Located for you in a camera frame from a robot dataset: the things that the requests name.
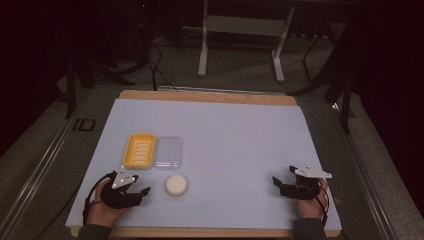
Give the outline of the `clear plastic container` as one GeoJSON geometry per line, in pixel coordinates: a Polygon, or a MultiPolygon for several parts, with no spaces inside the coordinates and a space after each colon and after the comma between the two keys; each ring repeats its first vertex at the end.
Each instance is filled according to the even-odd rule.
{"type": "Polygon", "coordinates": [[[177,171],[182,166],[183,140],[163,136],[157,140],[154,166],[158,170],[177,171]]]}

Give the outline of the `person's left hand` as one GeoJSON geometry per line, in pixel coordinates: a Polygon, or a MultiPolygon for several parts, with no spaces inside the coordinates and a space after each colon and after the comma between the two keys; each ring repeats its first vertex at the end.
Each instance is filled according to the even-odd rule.
{"type": "Polygon", "coordinates": [[[107,206],[101,199],[103,188],[108,180],[101,182],[95,189],[95,197],[89,204],[87,224],[112,228],[115,223],[128,212],[128,208],[114,209],[107,206]]]}

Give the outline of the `white metal stand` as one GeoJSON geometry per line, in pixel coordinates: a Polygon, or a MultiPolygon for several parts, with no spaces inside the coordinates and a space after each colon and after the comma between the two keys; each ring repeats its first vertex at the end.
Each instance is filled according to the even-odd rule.
{"type": "Polygon", "coordinates": [[[204,77],[207,71],[208,33],[220,32],[278,37],[278,45],[271,51],[271,57],[276,81],[283,82],[285,77],[280,56],[285,40],[288,36],[288,31],[296,7],[292,5],[288,8],[288,12],[284,20],[271,20],[210,15],[208,12],[208,5],[208,0],[203,0],[202,44],[197,72],[198,76],[204,77]]]}

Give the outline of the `metal floor rail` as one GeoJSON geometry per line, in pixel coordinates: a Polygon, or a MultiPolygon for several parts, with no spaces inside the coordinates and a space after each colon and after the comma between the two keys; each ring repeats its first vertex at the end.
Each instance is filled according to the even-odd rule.
{"type": "Polygon", "coordinates": [[[0,157],[0,240],[12,236],[91,92],[83,89],[77,94],[68,117],[65,105],[55,102],[0,157]]]}
{"type": "Polygon", "coordinates": [[[397,240],[394,224],[390,220],[394,215],[391,206],[396,198],[391,191],[397,191],[403,184],[391,157],[361,105],[343,108],[334,103],[331,110],[339,126],[344,114],[354,115],[348,118],[348,132],[341,129],[343,139],[348,145],[358,182],[382,239],[397,240]]]}

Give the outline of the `yellow soap dish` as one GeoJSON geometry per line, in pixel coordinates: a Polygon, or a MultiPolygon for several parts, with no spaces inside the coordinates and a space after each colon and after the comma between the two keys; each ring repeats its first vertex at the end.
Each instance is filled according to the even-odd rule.
{"type": "Polygon", "coordinates": [[[131,134],[122,160],[123,165],[128,169],[149,169],[153,165],[155,144],[154,134],[131,134]]]}

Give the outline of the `black metal stand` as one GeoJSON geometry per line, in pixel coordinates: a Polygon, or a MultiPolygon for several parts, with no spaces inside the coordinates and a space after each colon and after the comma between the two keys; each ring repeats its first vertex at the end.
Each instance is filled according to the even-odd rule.
{"type": "Polygon", "coordinates": [[[352,52],[351,45],[352,40],[344,31],[315,80],[306,87],[287,93],[288,96],[302,96],[328,84],[324,100],[335,104],[339,98],[342,98],[340,125],[346,134],[350,133],[348,118],[353,84],[352,73],[355,69],[355,54],[352,52]]]}
{"type": "Polygon", "coordinates": [[[76,109],[76,79],[80,80],[83,87],[93,88],[96,83],[92,74],[93,71],[100,72],[120,85],[134,85],[133,82],[119,77],[116,73],[96,63],[89,57],[76,55],[67,64],[66,93],[63,94],[64,101],[67,103],[66,119],[69,119],[76,109]]]}

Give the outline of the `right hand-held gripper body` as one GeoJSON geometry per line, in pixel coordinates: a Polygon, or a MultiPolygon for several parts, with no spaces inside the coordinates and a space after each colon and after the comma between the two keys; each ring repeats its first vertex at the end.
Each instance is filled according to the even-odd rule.
{"type": "Polygon", "coordinates": [[[324,170],[318,169],[310,165],[309,163],[304,164],[301,167],[297,167],[295,173],[294,184],[282,183],[280,195],[291,199],[298,200],[310,200],[315,198],[320,192],[320,179],[330,179],[331,173],[324,170]]]}

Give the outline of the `person's right hand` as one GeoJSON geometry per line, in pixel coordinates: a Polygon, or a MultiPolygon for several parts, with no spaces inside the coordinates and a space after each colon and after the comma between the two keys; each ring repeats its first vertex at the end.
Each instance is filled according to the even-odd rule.
{"type": "Polygon", "coordinates": [[[328,208],[328,184],[324,179],[320,179],[319,185],[320,192],[315,199],[296,201],[298,213],[301,218],[324,219],[328,208]]]}

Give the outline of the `round white soap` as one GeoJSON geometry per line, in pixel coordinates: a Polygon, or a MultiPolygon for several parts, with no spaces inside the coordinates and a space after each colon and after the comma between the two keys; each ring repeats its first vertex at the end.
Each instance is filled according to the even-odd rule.
{"type": "Polygon", "coordinates": [[[188,190],[188,180],[183,175],[172,175],[166,180],[165,188],[170,196],[183,196],[188,190]]]}

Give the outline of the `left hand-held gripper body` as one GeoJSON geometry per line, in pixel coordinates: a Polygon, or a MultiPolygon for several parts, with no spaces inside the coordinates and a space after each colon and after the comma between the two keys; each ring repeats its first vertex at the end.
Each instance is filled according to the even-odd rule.
{"type": "Polygon", "coordinates": [[[138,193],[128,193],[127,190],[133,182],[132,176],[129,176],[129,183],[120,187],[113,187],[114,181],[118,173],[113,171],[108,175],[110,181],[105,185],[101,193],[102,201],[109,207],[114,209],[131,208],[139,206],[142,199],[138,197],[138,193]]]}

